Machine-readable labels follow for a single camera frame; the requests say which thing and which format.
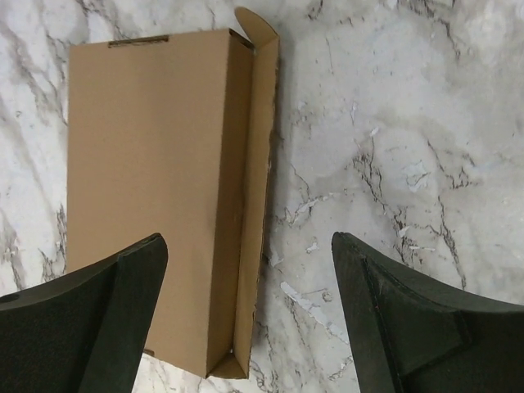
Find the cardboard box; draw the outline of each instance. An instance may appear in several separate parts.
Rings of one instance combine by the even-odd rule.
[[[70,50],[69,271],[161,233],[147,348],[199,376],[249,373],[279,38],[230,29]]]

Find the brown cardboard box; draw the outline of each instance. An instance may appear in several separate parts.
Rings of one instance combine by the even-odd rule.
[[[229,29],[72,47],[69,271],[161,233],[169,263],[147,348],[247,377],[279,38]]]

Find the white marble surface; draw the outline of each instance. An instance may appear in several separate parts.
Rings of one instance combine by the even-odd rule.
[[[524,0],[2,0],[0,295],[61,275],[67,48],[236,26],[282,35],[251,378],[144,355],[142,392],[358,392],[331,235],[524,304]]]

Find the floor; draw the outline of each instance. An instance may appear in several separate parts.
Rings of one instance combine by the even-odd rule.
[[[236,5],[282,35],[251,377],[144,355],[133,392],[358,392],[335,231],[524,304],[524,0],[2,1],[0,295],[64,272],[68,47],[237,27]]]

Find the box flap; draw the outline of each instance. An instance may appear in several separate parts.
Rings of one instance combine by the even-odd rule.
[[[263,47],[267,43],[278,39],[278,34],[273,27],[253,11],[244,7],[237,7],[235,8],[235,16],[255,47]]]
[[[238,276],[237,314],[233,353],[245,376],[249,373],[255,320],[264,217],[278,80],[277,33],[255,13],[237,8],[238,22],[255,45],[251,86],[250,132],[247,141],[244,225]]]
[[[240,379],[245,378],[247,374],[240,367],[235,355],[227,354],[220,360],[210,375],[224,379]]]

